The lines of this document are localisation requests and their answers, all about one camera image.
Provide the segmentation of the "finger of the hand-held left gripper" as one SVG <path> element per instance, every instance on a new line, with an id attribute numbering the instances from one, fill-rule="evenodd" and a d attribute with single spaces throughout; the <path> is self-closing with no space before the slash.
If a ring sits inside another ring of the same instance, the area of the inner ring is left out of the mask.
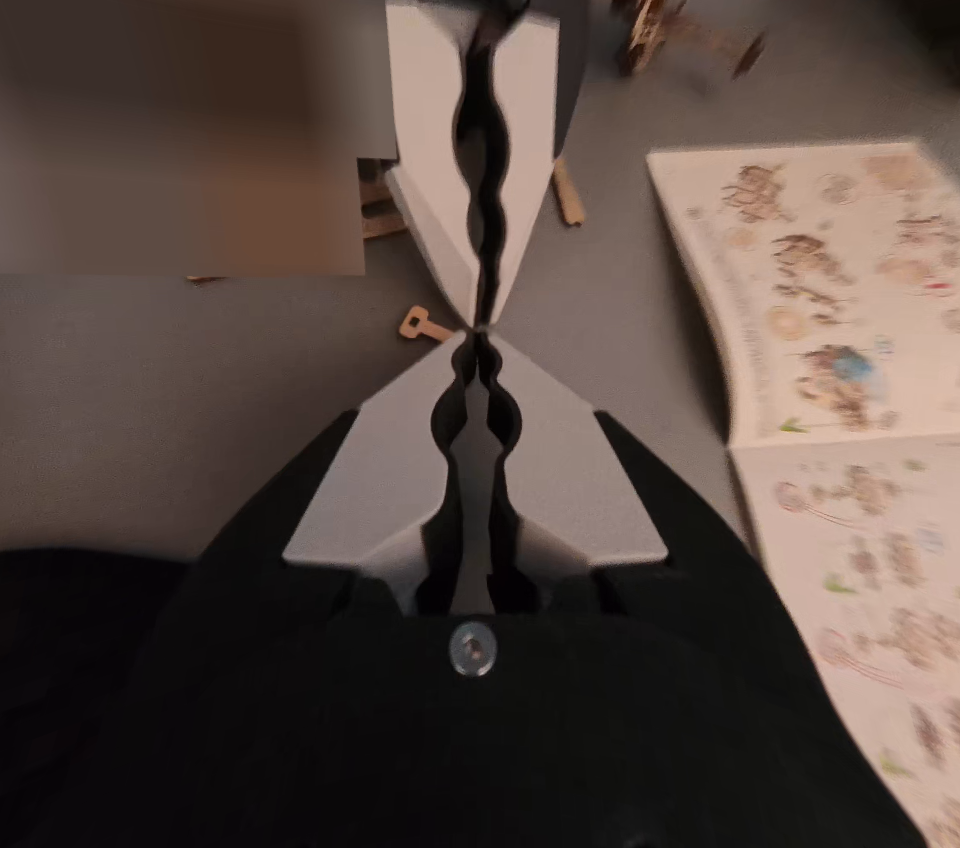
<path id="1" fill-rule="evenodd" d="M 489 53 L 479 194 L 485 326 L 502 316 L 553 173 L 558 63 L 558 22 L 541 14 L 523 14 Z"/>
<path id="2" fill-rule="evenodd" d="M 455 4 L 386 0 L 397 161 L 385 179 L 438 288 L 467 327 L 475 324 L 480 266 L 455 129 L 478 19 L 478 10 Z"/>

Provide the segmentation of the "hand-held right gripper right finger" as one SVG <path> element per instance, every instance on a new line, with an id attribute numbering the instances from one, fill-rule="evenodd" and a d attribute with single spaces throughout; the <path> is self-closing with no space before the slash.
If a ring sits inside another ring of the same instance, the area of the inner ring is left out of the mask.
<path id="1" fill-rule="evenodd" d="M 486 424 L 501 446 L 488 517 L 498 614 L 534 614 L 569 579 L 661 565 L 668 548 L 585 399 L 491 333 L 478 336 Z"/>

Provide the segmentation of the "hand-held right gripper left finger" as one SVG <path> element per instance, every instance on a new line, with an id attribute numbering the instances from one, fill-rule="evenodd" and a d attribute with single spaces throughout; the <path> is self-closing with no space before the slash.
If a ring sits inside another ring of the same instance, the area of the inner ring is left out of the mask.
<path id="1" fill-rule="evenodd" d="M 387 585 L 404 614 L 446 614 L 463 558 L 452 446 L 469 419 L 474 335 L 456 331 L 358 408 L 283 551 L 293 566 Z"/>

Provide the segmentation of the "small wooden model part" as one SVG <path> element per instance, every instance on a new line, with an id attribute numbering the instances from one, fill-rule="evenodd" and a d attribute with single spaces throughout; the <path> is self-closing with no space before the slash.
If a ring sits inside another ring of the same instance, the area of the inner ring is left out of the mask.
<path id="1" fill-rule="evenodd" d="M 416 304 L 409 308 L 398 327 L 398 334 L 404 339 L 427 338 L 440 344 L 451 339 L 455 333 L 432 321 L 428 310 Z"/>

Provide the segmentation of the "laser-cut wooden parts sheet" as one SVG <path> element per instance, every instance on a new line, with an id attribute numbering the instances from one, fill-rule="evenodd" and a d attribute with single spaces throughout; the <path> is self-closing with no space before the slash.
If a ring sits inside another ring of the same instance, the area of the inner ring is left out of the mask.
<path id="1" fill-rule="evenodd" d="M 378 158 L 357 158 L 356 163 L 364 240 L 405 232 L 406 222 L 387 184 L 387 173 L 394 164 Z"/>

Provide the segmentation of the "model instruction booklet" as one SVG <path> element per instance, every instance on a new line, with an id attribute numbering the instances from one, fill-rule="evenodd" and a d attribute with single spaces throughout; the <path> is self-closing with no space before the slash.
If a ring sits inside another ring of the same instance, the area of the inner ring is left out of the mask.
<path id="1" fill-rule="evenodd" d="M 646 162 L 762 563 L 870 767 L 958 846 L 958 182 L 912 139 Z"/>

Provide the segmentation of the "wooden stick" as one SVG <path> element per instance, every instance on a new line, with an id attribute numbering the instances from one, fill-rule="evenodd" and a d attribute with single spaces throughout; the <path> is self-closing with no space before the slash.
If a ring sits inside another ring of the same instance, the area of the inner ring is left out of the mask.
<path id="1" fill-rule="evenodd" d="M 558 157 L 554 163 L 551 184 L 563 223 L 569 228 L 581 228 L 586 220 L 586 212 L 563 157 Z"/>

